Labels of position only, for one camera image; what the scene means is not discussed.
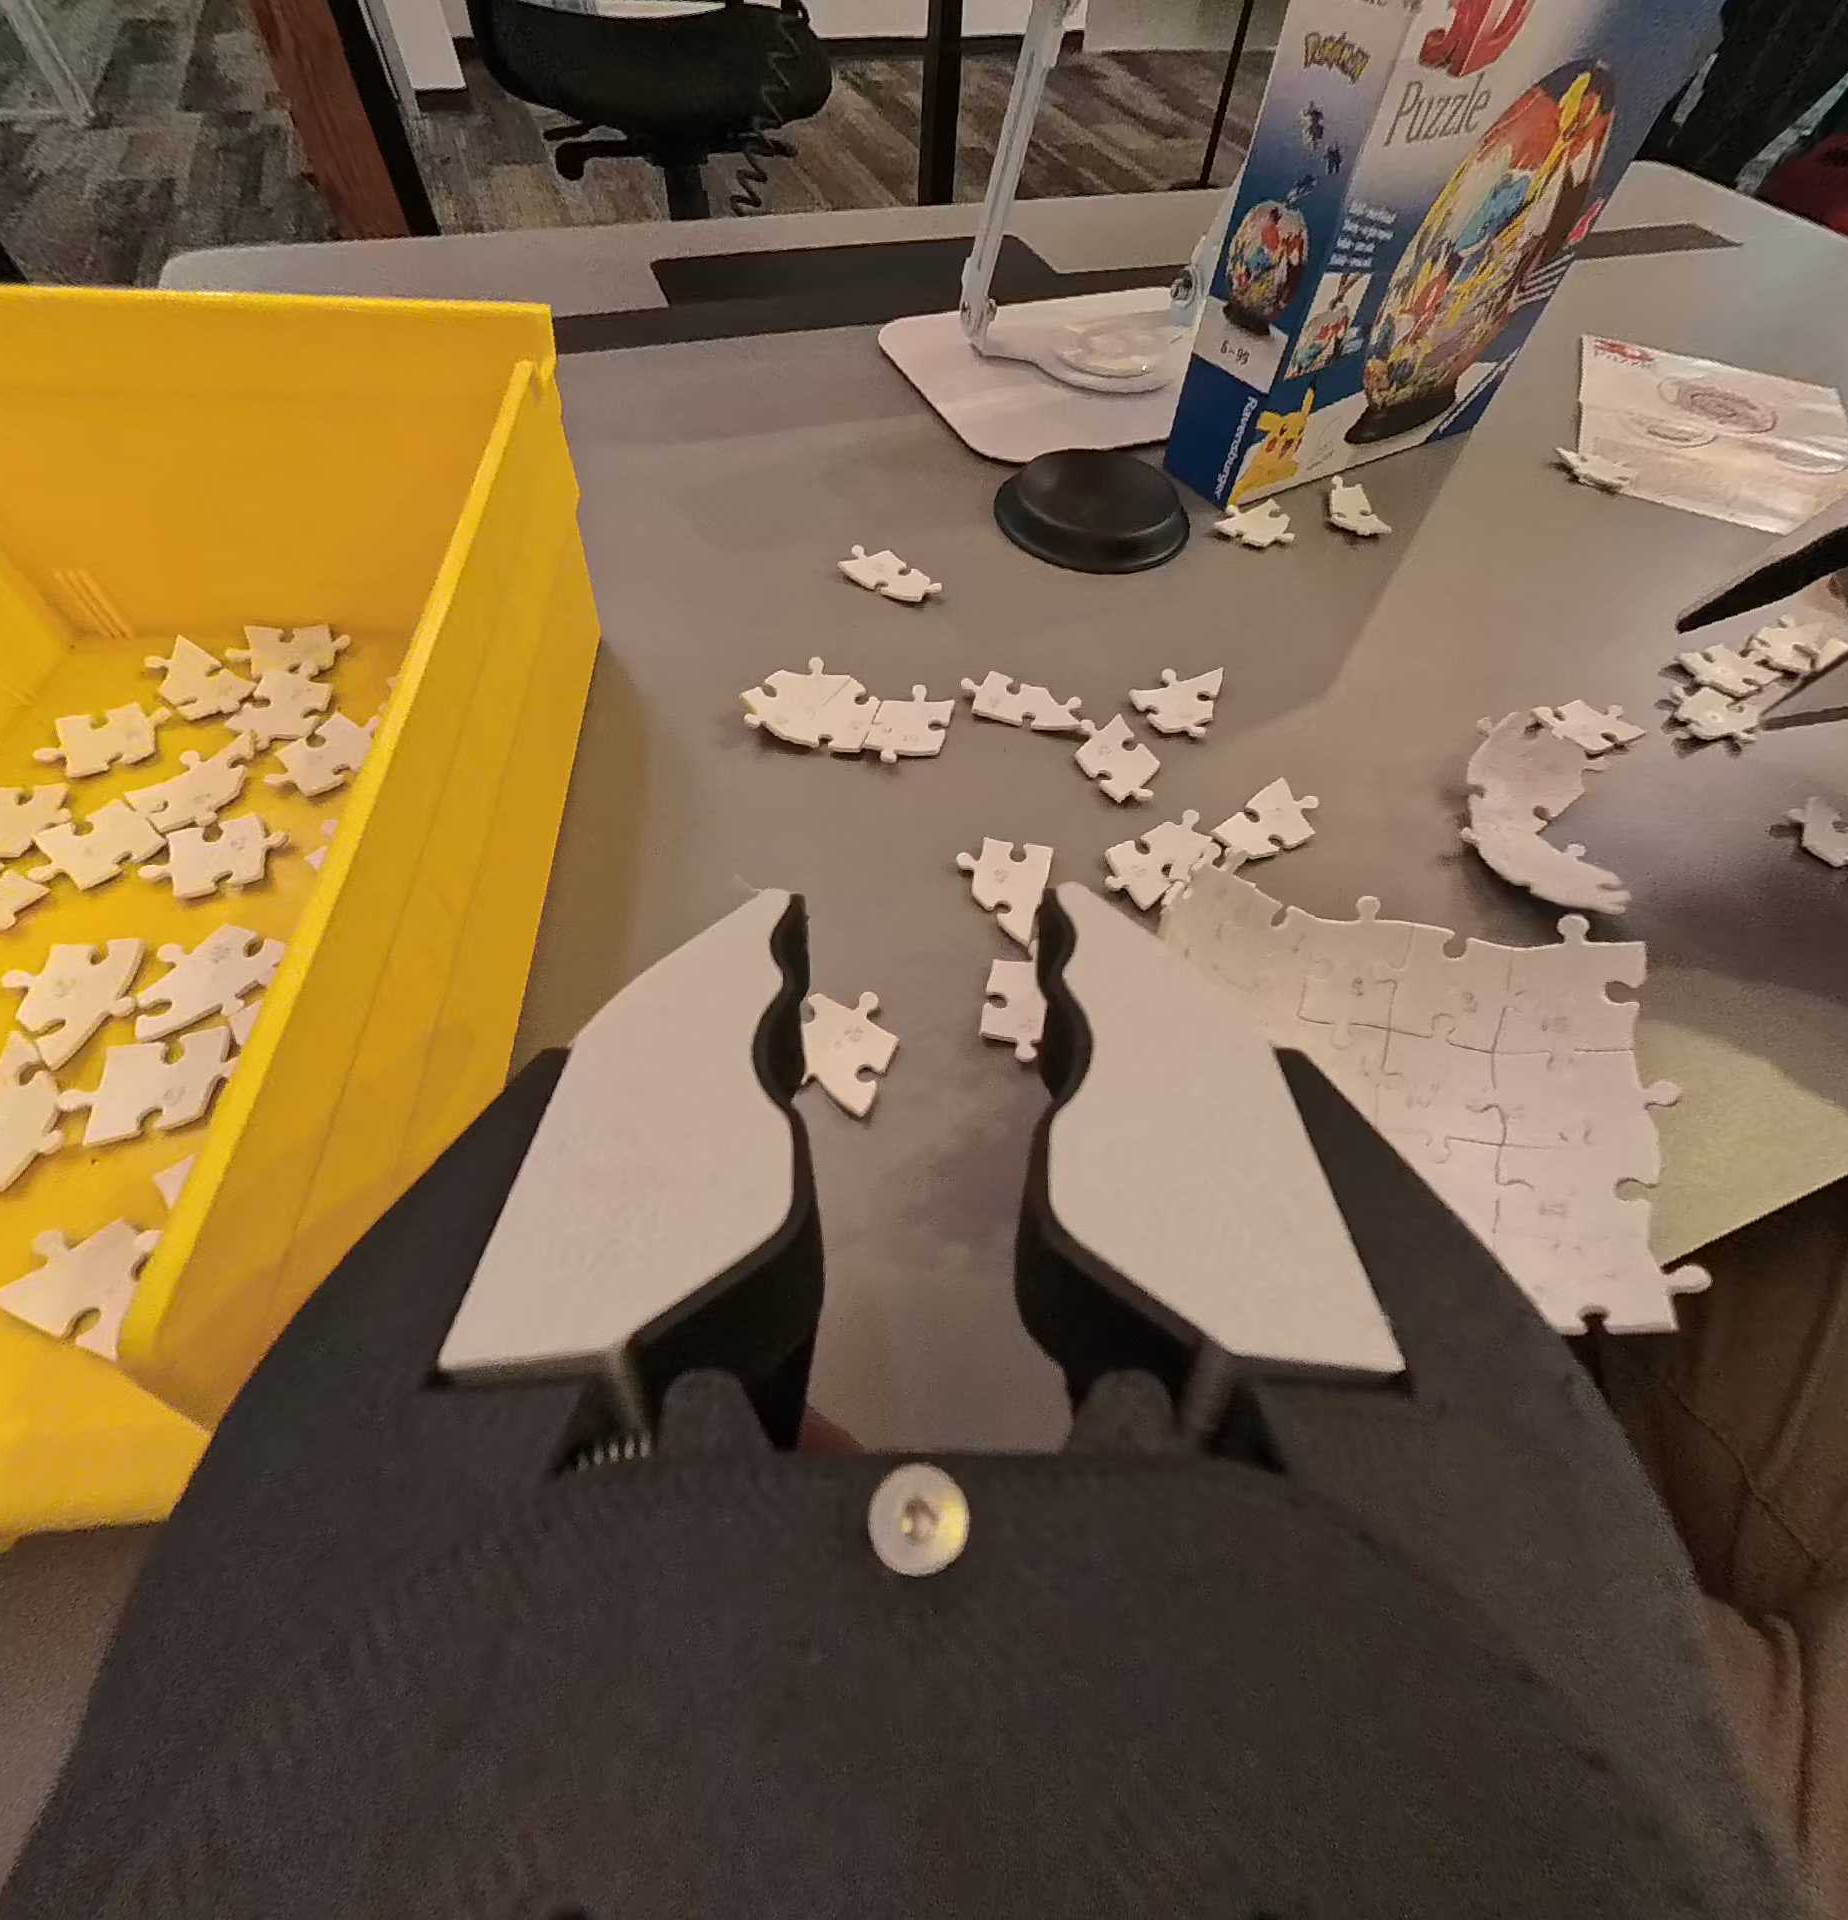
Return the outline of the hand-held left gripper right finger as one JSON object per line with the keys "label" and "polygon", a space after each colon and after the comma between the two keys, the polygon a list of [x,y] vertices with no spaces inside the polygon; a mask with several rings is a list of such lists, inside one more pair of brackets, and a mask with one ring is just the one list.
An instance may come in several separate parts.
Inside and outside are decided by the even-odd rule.
{"label": "hand-held left gripper right finger", "polygon": [[1080,882],[1043,893],[1036,936],[1045,1106],[1013,1300],[1072,1412],[1147,1378],[1209,1449],[1263,1380],[1399,1386],[1407,1357],[1279,1050]]}

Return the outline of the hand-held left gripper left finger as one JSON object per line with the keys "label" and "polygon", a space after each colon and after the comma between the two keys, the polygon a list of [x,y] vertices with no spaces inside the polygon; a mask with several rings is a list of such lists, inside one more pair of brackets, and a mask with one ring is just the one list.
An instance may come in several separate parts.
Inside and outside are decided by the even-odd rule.
{"label": "hand-held left gripper left finger", "polygon": [[592,1013],[478,1256],[434,1372],[574,1380],[610,1437],[670,1386],[734,1380],[776,1449],[801,1436],[823,1302],[804,1082],[806,899],[764,888]]}

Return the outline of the partly built white puzzle ball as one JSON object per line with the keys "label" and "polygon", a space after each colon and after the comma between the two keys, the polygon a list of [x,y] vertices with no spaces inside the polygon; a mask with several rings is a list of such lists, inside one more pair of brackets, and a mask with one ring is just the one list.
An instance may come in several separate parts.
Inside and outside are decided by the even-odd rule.
{"label": "partly built white puzzle ball", "polygon": [[1165,895],[1159,934],[1310,1059],[1559,1333],[1667,1334],[1706,1288],[1654,1256],[1680,1088],[1643,1077],[1638,1004],[1609,993],[1643,984],[1641,943],[1592,941],[1582,915],[1545,945],[1458,941],[1373,897],[1318,916],[1215,863]]}

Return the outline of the curved joined puzzle strip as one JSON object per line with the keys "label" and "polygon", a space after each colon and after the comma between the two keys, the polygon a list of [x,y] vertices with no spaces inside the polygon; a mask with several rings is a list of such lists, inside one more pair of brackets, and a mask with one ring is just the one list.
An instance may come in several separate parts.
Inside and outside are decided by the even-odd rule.
{"label": "curved joined puzzle strip", "polygon": [[1573,915],[1623,915],[1624,882],[1594,865],[1582,846],[1560,846],[1544,831],[1571,808],[1591,781],[1592,756],[1554,733],[1532,706],[1493,722],[1464,772],[1462,841],[1500,880]]}

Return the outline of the yellow plastic bin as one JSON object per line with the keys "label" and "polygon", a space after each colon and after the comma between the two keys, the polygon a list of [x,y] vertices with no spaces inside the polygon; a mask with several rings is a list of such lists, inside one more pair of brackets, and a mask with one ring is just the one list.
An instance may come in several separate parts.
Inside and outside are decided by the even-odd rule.
{"label": "yellow plastic bin", "polygon": [[539,302],[0,285],[0,737],[71,648],[402,643],[109,1361],[0,1321],[0,1548],[163,1519],[504,1082],[600,648]]}

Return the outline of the heap of white puzzle pieces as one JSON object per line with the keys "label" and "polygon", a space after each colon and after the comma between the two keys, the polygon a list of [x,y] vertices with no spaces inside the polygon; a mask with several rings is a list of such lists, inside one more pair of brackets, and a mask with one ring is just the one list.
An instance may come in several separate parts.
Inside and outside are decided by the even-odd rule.
{"label": "heap of white puzzle pieces", "polygon": [[118,1354],[383,719],[340,625],[71,648],[0,737],[0,1321]]}

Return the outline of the white jointed lamp arm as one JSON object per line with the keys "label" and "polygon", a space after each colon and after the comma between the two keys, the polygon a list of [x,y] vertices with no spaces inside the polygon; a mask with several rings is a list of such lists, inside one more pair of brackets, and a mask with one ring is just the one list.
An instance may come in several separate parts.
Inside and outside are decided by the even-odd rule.
{"label": "white jointed lamp arm", "polygon": [[1013,199],[1028,159],[1031,134],[1043,88],[1059,60],[1060,43],[1072,28],[1080,2],[1032,2],[1013,66],[1008,109],[1001,120],[994,153],[984,183],[984,201],[960,276],[957,318],[967,347],[984,358],[1003,358],[991,345],[994,318],[992,281]]}

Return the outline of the colourful cardboard puzzle box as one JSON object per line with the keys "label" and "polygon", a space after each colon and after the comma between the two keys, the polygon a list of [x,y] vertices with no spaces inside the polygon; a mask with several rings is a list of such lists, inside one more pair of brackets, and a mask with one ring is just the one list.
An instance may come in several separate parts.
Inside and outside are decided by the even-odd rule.
{"label": "colourful cardboard puzzle box", "polygon": [[1226,509],[1474,426],[1722,14],[1285,3],[1161,465]]}

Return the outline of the joined white puzzle strip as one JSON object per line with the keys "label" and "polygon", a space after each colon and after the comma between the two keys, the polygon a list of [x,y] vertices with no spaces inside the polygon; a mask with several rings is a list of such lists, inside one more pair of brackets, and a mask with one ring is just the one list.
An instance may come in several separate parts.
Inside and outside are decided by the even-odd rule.
{"label": "joined white puzzle strip", "polygon": [[746,728],[783,745],[830,756],[869,756],[881,764],[936,756],[955,702],[913,686],[899,696],[869,691],[852,674],[832,673],[817,657],[781,668],[739,693]]}

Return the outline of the white printed instruction sheet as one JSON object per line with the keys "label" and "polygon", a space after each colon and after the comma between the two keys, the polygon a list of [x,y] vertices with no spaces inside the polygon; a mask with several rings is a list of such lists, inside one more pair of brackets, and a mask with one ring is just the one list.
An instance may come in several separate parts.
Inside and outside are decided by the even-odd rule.
{"label": "white printed instruction sheet", "polygon": [[1785,536],[1848,492],[1848,415],[1833,388],[1587,333],[1571,460],[1634,498]]}

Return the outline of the red plastic container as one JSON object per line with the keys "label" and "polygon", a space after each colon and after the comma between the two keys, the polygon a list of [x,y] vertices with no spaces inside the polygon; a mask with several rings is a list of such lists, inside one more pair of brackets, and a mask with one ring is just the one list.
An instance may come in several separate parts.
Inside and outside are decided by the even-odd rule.
{"label": "red plastic container", "polygon": [[1848,131],[1781,157],[1754,196],[1848,238]]}

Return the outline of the black round stand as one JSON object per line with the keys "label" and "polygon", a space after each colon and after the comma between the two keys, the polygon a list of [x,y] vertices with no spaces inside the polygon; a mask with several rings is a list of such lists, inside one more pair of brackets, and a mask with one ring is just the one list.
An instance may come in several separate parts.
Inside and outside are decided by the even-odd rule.
{"label": "black round stand", "polygon": [[998,487],[992,517],[1026,554],[1092,576],[1171,564],[1191,537],[1172,479],[1131,450],[1041,451]]}

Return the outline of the white rounded flat pad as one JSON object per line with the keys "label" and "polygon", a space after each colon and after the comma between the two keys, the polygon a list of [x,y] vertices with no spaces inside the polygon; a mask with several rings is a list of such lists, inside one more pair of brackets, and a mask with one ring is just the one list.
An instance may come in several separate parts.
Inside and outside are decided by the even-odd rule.
{"label": "white rounded flat pad", "polygon": [[954,311],[883,323],[879,349],[968,450],[1020,466],[1047,450],[1134,450],[1165,439],[1191,355],[1187,326],[1181,378],[1159,391],[1086,393],[1043,371],[1043,354],[1057,329],[1120,314],[1158,314],[1174,323],[1165,292],[1140,286],[1001,307],[991,345],[1003,358],[976,355]]}

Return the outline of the black office chair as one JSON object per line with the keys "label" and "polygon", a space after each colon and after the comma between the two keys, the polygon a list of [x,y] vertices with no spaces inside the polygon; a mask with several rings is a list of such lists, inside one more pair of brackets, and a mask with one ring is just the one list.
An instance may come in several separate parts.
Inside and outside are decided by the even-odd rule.
{"label": "black office chair", "polygon": [[579,182],[600,161],[651,166],[670,220],[714,213],[705,166],[734,163],[733,217],[764,205],[767,166],[788,131],[827,105],[834,64],[806,3],[470,2],[475,54],[494,85],[553,114],[555,172]]}

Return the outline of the wooden post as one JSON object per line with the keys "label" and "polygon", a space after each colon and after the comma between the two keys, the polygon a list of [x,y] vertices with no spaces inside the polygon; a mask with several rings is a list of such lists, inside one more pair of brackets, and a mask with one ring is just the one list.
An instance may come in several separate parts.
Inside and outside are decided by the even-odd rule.
{"label": "wooden post", "polygon": [[383,3],[241,2],[336,233],[437,235]]}

